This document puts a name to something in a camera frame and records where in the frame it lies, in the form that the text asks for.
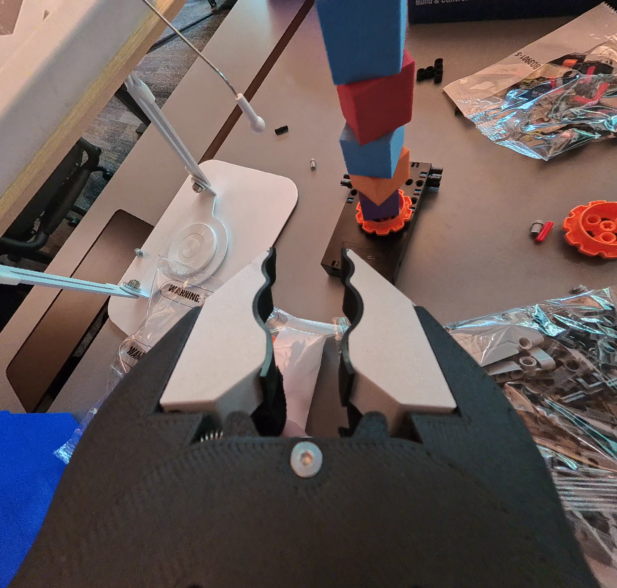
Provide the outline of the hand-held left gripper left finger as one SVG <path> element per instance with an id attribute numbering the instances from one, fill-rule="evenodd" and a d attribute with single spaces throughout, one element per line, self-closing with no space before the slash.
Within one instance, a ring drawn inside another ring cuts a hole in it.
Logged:
<path id="1" fill-rule="evenodd" d="M 250 415 L 279 436 L 286 400 L 266 321 L 273 312 L 276 251 L 270 248 L 208 297 L 160 399 L 168 412 L 204 412 L 222 423 Z"/>

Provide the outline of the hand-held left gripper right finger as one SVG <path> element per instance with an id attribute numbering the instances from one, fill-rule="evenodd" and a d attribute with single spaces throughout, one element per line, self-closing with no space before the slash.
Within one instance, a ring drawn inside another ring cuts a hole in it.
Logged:
<path id="1" fill-rule="evenodd" d="M 457 407 L 415 306 L 351 249 L 341 252 L 343 313 L 339 394 L 350 436 L 380 412 L 397 434 L 408 412 L 452 414 Z"/>

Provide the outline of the clear bag with orange gears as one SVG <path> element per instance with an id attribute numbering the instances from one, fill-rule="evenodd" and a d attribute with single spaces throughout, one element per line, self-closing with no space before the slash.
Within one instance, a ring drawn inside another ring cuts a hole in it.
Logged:
<path id="1" fill-rule="evenodd" d="M 185 265 L 158 258 L 145 320 L 120 344 L 106 391 L 71 438 L 54 451 L 57 459 L 65 464 L 70 461 L 85 429 L 113 388 L 186 312 L 203 306 L 205 299 L 220 287 L 219 280 L 203 272 L 189 273 Z M 327 338 L 339 330 L 333 324 L 303 320 L 277 308 L 269 315 L 266 327 L 273 339 L 275 362 L 282 374 L 286 398 L 287 420 L 282 437 L 305 438 L 323 348 Z"/>

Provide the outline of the purple foam cube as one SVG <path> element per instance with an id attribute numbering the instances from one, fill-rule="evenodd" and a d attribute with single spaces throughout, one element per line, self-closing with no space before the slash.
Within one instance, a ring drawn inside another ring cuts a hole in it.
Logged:
<path id="1" fill-rule="evenodd" d="M 364 221 L 378 222 L 388 220 L 400 213 L 400 195 L 398 189 L 381 204 L 374 203 L 362 192 L 359 192 L 359 199 Z"/>

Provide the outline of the orange foam cube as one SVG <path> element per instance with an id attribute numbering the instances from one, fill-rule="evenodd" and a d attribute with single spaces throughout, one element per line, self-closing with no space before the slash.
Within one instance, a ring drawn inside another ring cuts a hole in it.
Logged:
<path id="1" fill-rule="evenodd" d="M 383 204 L 410 177 L 410 150 L 403 146 L 392 178 L 349 175 L 352 186 L 376 205 Z"/>

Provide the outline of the light blue foam cube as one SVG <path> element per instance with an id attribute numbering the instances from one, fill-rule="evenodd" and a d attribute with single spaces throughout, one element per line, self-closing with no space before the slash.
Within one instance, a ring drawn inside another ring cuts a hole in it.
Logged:
<path id="1" fill-rule="evenodd" d="M 389 132 L 375 141 L 360 145 L 353 130 L 345 124 L 339 142 L 347 174 L 392 178 L 404 143 L 405 126 Z"/>
<path id="2" fill-rule="evenodd" d="M 315 0 L 333 83 L 397 75 L 407 0 Z"/>

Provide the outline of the red foam cube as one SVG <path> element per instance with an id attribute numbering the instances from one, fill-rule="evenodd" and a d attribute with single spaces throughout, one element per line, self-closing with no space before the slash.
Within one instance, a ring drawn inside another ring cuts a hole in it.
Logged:
<path id="1" fill-rule="evenodd" d="M 412 119 L 415 61 L 404 50 L 397 75 L 337 86 L 341 110 L 360 145 L 404 126 Z"/>

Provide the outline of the grey desk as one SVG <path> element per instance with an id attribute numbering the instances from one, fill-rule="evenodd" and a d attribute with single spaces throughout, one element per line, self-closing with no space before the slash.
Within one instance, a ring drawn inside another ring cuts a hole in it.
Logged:
<path id="1" fill-rule="evenodd" d="M 317 13 L 308 0 L 239 0 L 206 46 L 206 54 L 242 90 L 268 125 L 255 136 L 235 122 L 225 85 L 203 62 L 193 65 L 164 105 L 164 113 L 197 159 L 217 159 L 286 176 L 296 183 L 296 209 L 280 234 L 274 303 L 289 314 L 330 322 L 340 315 L 343 287 L 320 262 L 341 213 L 346 173 L 343 129 Z M 567 19 L 483 21 L 413 26 L 409 50 L 419 67 L 437 57 L 444 82 L 500 61 L 547 35 Z M 287 124 L 289 132 L 274 129 Z M 148 129 L 85 219 L 56 255 L 50 270 L 73 272 L 117 215 L 144 236 L 141 224 L 160 219 L 184 182 L 183 166 Z M 412 161 L 444 168 L 436 194 L 427 195 L 415 224 L 397 288 L 442 323 L 563 297 L 575 286 L 616 283 L 616 262 L 587 258 L 565 244 L 561 222 L 575 206 L 616 200 L 616 141 L 596 142 L 544 162 L 500 147 L 455 116 L 441 87 L 420 84 L 405 134 Z M 310 170 L 310 159 L 317 162 Z M 534 220 L 554 221 L 544 244 L 529 239 Z M 35 288 L 1 333 L 1 410 L 22 413 L 6 370 L 57 299 Z M 112 350 L 125 333 L 106 322 L 93 346 L 52 404 L 87 410 L 106 383 Z M 346 414 L 337 396 L 334 344 L 326 345 L 308 419 L 308 432 L 333 436 Z"/>

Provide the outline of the black perforated brick plate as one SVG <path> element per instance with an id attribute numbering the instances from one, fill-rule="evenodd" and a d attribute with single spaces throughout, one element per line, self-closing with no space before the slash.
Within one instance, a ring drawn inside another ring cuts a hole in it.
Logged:
<path id="1" fill-rule="evenodd" d="M 408 244 L 428 191 L 436 191 L 443 175 L 443 168 L 425 162 L 410 163 L 410 177 L 400 190 L 410 199 L 411 217 L 402 230 L 379 236 L 365 232 L 356 220 L 359 211 L 359 193 L 352 188 L 351 179 L 344 175 L 341 185 L 348 187 L 345 204 L 337 221 L 328 247 L 321 260 L 322 268 L 330 276 L 341 275 L 341 250 L 352 249 L 360 258 L 383 275 L 389 282 L 396 282 Z"/>

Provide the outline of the orange gear wheel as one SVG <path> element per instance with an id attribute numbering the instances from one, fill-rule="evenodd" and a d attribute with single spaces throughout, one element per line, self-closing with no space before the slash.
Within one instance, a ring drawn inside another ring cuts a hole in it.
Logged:
<path id="1" fill-rule="evenodd" d="M 398 203 L 399 213 L 395 216 L 383 217 L 378 220 L 371 220 L 364 216 L 363 211 L 368 211 L 370 204 L 375 205 L 369 199 L 366 199 L 364 202 L 361 200 L 357 204 L 356 222 L 366 233 L 377 236 L 387 236 L 391 232 L 401 231 L 411 221 L 413 216 L 412 201 L 409 196 L 405 195 L 402 189 L 392 194 L 384 204 L 387 206 L 390 201 L 393 202 L 394 200 Z"/>
<path id="2" fill-rule="evenodd" d="M 577 206 L 562 228 L 566 242 L 580 254 L 616 259 L 616 202 L 597 200 Z"/>

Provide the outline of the large clear bag grey parts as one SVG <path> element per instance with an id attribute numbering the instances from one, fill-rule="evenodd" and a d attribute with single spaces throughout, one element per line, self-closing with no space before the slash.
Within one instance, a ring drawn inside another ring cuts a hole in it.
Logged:
<path id="1" fill-rule="evenodd" d="M 531 433 L 582 551 L 616 587 L 616 287 L 446 325 Z"/>

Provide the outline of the black chair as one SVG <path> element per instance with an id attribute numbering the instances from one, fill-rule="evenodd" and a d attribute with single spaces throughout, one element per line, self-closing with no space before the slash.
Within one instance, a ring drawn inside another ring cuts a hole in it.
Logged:
<path id="1" fill-rule="evenodd" d="M 91 173 L 101 172 L 109 181 L 113 172 L 100 166 L 102 150 L 79 138 L 66 157 L 33 196 L 28 205 L 1 237 L 1 254 L 19 262 L 26 258 L 48 265 L 54 254 L 42 251 L 50 235 L 58 229 L 67 214 L 78 216 L 69 223 L 76 226 L 86 210 L 76 205 Z"/>

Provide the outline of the blue bin with printed tag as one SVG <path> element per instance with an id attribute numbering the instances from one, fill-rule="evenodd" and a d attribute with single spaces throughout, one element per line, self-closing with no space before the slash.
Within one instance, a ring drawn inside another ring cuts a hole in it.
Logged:
<path id="1" fill-rule="evenodd" d="M 76 427 L 69 413 L 1 412 L 1 587 L 41 528 L 65 469 L 54 451 Z"/>

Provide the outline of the black ball connector piece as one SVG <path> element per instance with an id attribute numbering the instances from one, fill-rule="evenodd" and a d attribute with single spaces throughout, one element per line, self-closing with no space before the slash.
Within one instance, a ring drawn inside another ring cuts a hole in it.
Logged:
<path id="1" fill-rule="evenodd" d="M 432 81 L 439 85 L 443 81 L 443 59 L 435 59 L 433 65 L 425 68 L 419 68 L 416 72 L 416 82 Z"/>

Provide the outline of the clear bag black red parts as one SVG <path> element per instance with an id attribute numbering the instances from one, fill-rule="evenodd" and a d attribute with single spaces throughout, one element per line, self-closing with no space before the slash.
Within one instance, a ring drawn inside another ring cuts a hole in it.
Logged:
<path id="1" fill-rule="evenodd" d="M 445 93 L 492 142 L 550 160 L 616 137 L 616 10 L 606 3 Z"/>

